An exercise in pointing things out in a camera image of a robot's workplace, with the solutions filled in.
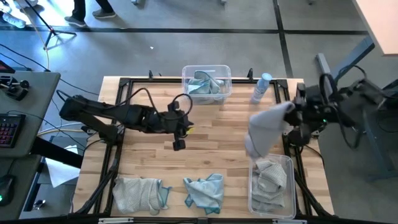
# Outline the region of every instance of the concrete floor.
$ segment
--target concrete floor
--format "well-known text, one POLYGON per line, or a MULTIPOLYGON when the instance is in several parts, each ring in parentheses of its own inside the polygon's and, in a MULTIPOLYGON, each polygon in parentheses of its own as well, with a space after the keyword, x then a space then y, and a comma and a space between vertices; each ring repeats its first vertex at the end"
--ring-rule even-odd
MULTIPOLYGON (((52 18, 52 25, 65 26, 62 18, 70 14, 72 1, 40 0, 39 3, 45 8, 41 12, 44 18, 52 18)), ((98 21, 91 16, 98 5, 87 1, 88 25, 102 28, 277 28, 272 0, 229 0, 225 7, 217 0, 146 0, 140 7, 129 1, 111 0, 111 4, 119 17, 98 21)), ((348 0, 318 0, 314 6, 309 6, 307 0, 279 0, 279 6, 285 29, 365 30, 348 0)), ((262 72, 277 78, 286 77, 278 34, 120 33, 116 30, 78 32, 76 37, 61 37, 63 41, 53 38, 49 44, 54 46, 49 50, 51 71, 60 72, 64 80, 93 92, 99 92, 103 76, 147 75, 149 70, 163 76, 180 76, 186 65, 225 64, 234 77, 246 76, 250 68, 254 69, 256 77, 262 72)), ((308 86, 318 83, 315 55, 323 52, 333 67, 362 38, 363 35, 286 35, 293 76, 303 78, 308 86)), ((0 31, 0 40, 46 66, 45 52, 35 32, 0 31)), ((11 55, 4 49, 0 52, 11 55)), ((40 70, 29 61, 14 58, 40 70)), ((2 57, 1 60, 13 65, 2 57)), ((397 78, 398 58, 381 57, 377 47, 358 65, 381 87, 397 78)), ((358 71, 352 70, 339 86, 349 85, 360 77, 358 71)), ((96 98, 64 83, 60 83, 58 89, 96 98)), ((62 105, 57 96, 54 100, 62 105)), ((53 104, 46 119, 60 124, 53 104)), ((374 172, 375 166, 368 145, 364 139, 361 148, 353 152, 345 146, 335 126, 322 132, 320 147, 335 213, 343 218, 397 223, 398 192, 395 189, 398 179, 366 182, 365 177, 374 172)))

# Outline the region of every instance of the paper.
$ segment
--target paper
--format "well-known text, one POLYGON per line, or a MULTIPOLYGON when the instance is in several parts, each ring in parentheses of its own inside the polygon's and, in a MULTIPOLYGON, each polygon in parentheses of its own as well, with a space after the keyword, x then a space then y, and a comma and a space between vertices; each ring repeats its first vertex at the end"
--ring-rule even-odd
MULTIPOLYGON (((77 146, 68 146, 66 150, 77 154, 77 146)), ((63 164, 53 159, 45 159, 49 168, 52 187, 58 187, 68 180, 72 180, 79 176, 80 169, 70 165, 63 164)))

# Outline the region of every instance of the mouse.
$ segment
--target mouse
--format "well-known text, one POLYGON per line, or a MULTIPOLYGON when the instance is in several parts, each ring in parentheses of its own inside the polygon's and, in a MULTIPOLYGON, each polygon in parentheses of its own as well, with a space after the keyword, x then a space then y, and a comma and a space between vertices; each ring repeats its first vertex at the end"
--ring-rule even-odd
POLYGON ((11 203, 14 197, 15 179, 16 177, 10 174, 0 177, 0 207, 11 203))

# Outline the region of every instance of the computer keyboard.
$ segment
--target computer keyboard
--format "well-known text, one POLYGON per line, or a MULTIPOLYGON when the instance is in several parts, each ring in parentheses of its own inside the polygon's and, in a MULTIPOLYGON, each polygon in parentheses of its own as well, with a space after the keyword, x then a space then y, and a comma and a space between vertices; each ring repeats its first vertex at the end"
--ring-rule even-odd
POLYGON ((0 148, 13 148, 17 142, 24 114, 0 114, 0 148))

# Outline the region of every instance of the tripod stand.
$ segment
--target tripod stand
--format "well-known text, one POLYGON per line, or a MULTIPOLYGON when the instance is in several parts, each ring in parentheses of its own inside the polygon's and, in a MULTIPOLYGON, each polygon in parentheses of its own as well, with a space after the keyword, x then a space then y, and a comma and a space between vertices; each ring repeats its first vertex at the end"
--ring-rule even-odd
POLYGON ((66 32, 66 31, 59 31, 59 30, 54 30, 50 25, 48 25, 46 23, 46 21, 43 19, 43 17, 40 16, 40 14, 36 11, 36 9, 33 8, 33 6, 29 3, 28 0, 25 0, 25 2, 29 5, 29 7, 35 12, 35 14, 40 18, 40 20, 45 24, 45 26, 47 27, 47 29, 49 30, 49 35, 47 36, 47 40, 45 41, 45 47, 47 47, 47 45, 50 42, 50 39, 52 37, 52 35, 56 36, 58 34, 70 34, 70 35, 77 35, 75 32, 66 32))

